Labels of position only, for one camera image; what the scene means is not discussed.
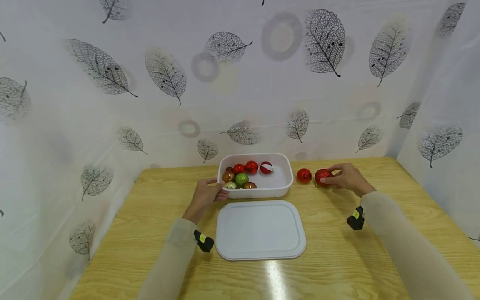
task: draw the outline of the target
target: christmas ornament ball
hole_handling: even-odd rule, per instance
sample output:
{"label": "christmas ornament ball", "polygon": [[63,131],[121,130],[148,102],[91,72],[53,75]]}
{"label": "christmas ornament ball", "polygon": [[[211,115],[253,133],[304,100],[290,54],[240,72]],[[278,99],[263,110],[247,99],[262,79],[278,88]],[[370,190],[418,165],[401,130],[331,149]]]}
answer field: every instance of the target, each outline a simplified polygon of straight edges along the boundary
{"label": "christmas ornament ball", "polygon": [[245,164],[245,170],[248,174],[255,174],[258,171],[258,164],[251,160]]}
{"label": "christmas ornament ball", "polygon": [[308,169],[300,169],[297,172],[297,179],[302,183],[307,183],[312,180],[312,173]]}
{"label": "christmas ornament ball", "polygon": [[245,166],[242,164],[236,164],[233,166],[233,172],[235,174],[245,173]]}
{"label": "christmas ornament ball", "polygon": [[243,185],[243,188],[244,189],[256,189],[257,188],[257,185],[251,181],[249,182],[246,182],[244,185]]}
{"label": "christmas ornament ball", "polygon": [[320,170],[316,171],[316,173],[315,173],[315,182],[317,183],[317,185],[320,185],[320,186],[323,186],[323,187],[329,186],[330,184],[323,183],[323,182],[320,181],[320,179],[326,178],[326,177],[332,177],[332,176],[333,176],[333,174],[332,174],[332,172],[330,172],[330,170],[320,169]]}
{"label": "christmas ornament ball", "polygon": [[225,183],[225,185],[223,187],[226,188],[226,189],[229,189],[229,190],[234,190],[234,189],[237,188],[237,184],[234,183],[233,181],[229,181],[229,182]]}
{"label": "christmas ornament ball", "polygon": [[245,173],[239,173],[235,176],[235,182],[238,186],[243,186],[249,181],[248,175]]}
{"label": "christmas ornament ball", "polygon": [[266,175],[273,173],[272,164],[268,161],[264,161],[263,163],[260,164],[260,172]]}
{"label": "christmas ornament ball", "polygon": [[233,181],[235,179],[235,173],[232,171],[226,171],[223,173],[222,179],[225,182]]}

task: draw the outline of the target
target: white plastic lid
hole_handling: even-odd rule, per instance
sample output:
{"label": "white plastic lid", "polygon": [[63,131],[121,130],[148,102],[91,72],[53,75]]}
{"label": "white plastic lid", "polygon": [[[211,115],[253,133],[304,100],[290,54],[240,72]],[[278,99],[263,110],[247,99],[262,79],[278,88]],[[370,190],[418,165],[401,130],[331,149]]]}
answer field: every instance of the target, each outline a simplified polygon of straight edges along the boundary
{"label": "white plastic lid", "polygon": [[306,245],[300,214],[287,201],[230,203],[218,213],[215,246],[226,260],[295,258]]}

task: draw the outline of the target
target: fabric curtain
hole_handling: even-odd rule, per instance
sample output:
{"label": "fabric curtain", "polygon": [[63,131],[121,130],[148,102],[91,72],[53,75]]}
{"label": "fabric curtain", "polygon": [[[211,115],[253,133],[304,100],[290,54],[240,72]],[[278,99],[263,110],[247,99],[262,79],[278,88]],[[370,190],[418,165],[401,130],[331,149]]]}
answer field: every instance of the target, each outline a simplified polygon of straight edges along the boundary
{"label": "fabric curtain", "polygon": [[[473,239],[480,239],[480,2],[470,1],[439,59],[398,161]],[[430,54],[437,51],[432,48]]]}
{"label": "fabric curtain", "polygon": [[[473,218],[461,223],[474,212],[474,177],[447,172],[474,169],[467,95],[478,27],[469,12],[452,35],[463,9],[448,0],[3,1],[0,297],[67,299],[142,170],[230,154],[400,153],[475,235]],[[418,107],[405,111],[420,101],[413,122]],[[465,136],[430,169],[414,142],[434,111]],[[453,190],[432,188],[452,176],[442,189]]]}

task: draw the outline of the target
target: wood grain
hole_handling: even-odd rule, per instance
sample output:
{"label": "wood grain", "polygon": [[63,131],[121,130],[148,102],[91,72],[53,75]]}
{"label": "wood grain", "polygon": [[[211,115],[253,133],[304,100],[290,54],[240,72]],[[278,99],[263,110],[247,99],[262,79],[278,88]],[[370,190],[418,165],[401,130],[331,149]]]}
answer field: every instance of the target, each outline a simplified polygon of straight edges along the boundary
{"label": "wood grain", "polygon": [[[292,162],[315,172],[340,163]],[[387,157],[352,159],[378,190],[398,201],[406,216],[447,258],[480,297],[480,252],[413,178]],[[73,300],[135,299],[173,221],[190,202],[196,181],[215,177],[217,166],[149,169],[142,172],[115,218]],[[199,249],[189,265],[180,299],[409,299],[381,240],[366,225],[353,231],[346,219],[359,203],[347,191],[293,183],[283,200],[301,216],[307,247],[293,260],[228,262],[215,248]],[[199,228],[214,237],[214,204]]]}

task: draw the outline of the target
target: beige sleeve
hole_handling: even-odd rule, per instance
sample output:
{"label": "beige sleeve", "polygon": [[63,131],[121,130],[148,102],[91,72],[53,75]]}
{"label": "beige sleeve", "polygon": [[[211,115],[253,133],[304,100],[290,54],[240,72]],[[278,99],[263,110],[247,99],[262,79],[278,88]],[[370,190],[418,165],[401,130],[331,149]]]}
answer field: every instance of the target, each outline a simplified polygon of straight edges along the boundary
{"label": "beige sleeve", "polygon": [[185,271],[197,244],[193,236],[196,229],[197,226],[188,220],[175,220],[162,252],[140,288],[137,300],[178,298]]}
{"label": "beige sleeve", "polygon": [[413,300],[475,299],[447,260],[415,229],[392,198],[364,195],[364,217],[385,248]]}

